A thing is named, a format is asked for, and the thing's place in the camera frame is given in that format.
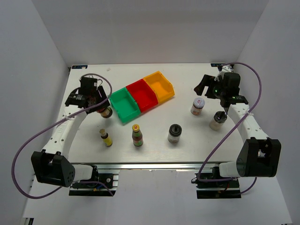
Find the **red cap dark sauce jar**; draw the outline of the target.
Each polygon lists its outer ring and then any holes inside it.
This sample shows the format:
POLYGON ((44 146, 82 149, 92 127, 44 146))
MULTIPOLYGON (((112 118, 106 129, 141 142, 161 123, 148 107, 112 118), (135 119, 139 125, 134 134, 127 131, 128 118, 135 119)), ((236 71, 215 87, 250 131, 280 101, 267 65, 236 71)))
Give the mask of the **red cap dark sauce jar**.
POLYGON ((101 115, 101 117, 105 119, 110 118, 113 114, 111 107, 106 107, 101 110, 97 110, 97 112, 101 115))

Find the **yellow cap sauce bottle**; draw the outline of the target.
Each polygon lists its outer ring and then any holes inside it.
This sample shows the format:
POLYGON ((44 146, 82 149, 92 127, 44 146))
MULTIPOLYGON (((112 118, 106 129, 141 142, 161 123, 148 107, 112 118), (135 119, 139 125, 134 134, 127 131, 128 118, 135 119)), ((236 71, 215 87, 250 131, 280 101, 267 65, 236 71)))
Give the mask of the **yellow cap sauce bottle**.
POLYGON ((134 146, 140 147, 143 145, 143 135, 138 124, 132 126, 132 139, 134 146))

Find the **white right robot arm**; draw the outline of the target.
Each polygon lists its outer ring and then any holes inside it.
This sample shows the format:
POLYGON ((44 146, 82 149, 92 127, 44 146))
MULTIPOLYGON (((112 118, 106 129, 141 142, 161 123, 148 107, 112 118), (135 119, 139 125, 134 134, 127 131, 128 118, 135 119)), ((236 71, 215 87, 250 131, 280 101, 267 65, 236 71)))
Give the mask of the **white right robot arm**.
POLYGON ((219 99, 227 116, 234 122, 244 144, 235 161, 220 163, 219 171, 212 174, 212 183, 224 186, 239 177, 274 177, 277 173, 281 143, 271 139, 256 122, 246 98, 239 94, 240 75, 221 72, 218 76, 204 75, 194 88, 197 95, 219 99))

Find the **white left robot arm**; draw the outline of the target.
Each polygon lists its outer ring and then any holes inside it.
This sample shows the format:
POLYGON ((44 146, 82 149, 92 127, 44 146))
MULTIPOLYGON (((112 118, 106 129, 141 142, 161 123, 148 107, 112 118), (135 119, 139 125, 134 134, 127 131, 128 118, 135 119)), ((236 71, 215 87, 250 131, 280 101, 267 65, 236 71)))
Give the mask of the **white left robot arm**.
POLYGON ((112 116, 109 96, 98 83, 102 80, 97 74, 85 74, 80 78, 80 87, 67 97, 62 122, 54 127, 43 149, 31 155, 38 182, 62 187, 82 180, 88 187, 98 184, 99 175, 95 166, 72 165, 68 155, 75 135, 88 114, 97 112, 106 119, 112 116))

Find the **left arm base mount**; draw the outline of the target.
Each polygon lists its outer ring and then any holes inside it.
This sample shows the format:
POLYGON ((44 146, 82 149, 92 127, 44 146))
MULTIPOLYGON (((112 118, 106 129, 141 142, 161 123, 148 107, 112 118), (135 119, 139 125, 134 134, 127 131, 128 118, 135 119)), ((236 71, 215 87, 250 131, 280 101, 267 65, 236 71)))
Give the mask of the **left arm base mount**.
POLYGON ((69 189, 69 196, 113 197, 119 182, 119 171, 99 170, 89 180, 74 182, 69 189))

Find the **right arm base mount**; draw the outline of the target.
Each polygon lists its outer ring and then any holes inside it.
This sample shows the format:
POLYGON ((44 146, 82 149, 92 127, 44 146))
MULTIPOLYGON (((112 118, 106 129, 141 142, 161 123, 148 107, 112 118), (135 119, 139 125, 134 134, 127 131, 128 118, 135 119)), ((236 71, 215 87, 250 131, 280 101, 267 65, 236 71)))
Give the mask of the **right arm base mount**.
POLYGON ((239 199, 240 184, 237 180, 200 182, 196 177, 191 180, 196 185, 197 199, 239 199))

